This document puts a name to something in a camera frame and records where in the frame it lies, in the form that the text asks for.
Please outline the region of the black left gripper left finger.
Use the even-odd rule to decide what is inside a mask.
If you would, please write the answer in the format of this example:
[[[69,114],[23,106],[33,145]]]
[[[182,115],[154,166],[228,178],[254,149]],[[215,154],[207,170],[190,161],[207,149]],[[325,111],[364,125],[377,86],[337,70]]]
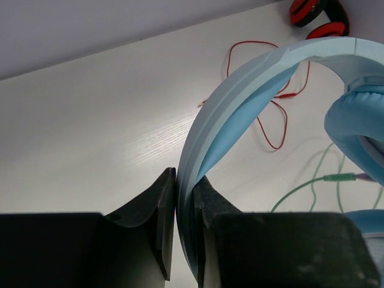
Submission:
[[[117,210],[1,215],[2,287],[164,287],[176,170]]]

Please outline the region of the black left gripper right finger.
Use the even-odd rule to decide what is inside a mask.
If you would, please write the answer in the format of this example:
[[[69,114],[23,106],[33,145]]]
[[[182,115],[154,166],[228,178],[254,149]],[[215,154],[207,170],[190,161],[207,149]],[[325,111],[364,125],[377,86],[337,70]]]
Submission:
[[[380,211],[242,212],[193,189],[199,287],[379,287]]]

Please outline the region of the light blue headphones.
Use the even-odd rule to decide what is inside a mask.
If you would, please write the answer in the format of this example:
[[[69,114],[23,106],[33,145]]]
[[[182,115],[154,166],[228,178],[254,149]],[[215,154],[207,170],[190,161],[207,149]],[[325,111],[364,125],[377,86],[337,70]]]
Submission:
[[[176,215],[182,249],[197,274],[193,187],[244,134],[302,61],[320,63],[344,82],[324,128],[338,148],[383,182],[383,44],[353,37],[304,40],[264,53],[239,67],[208,98],[182,150]]]

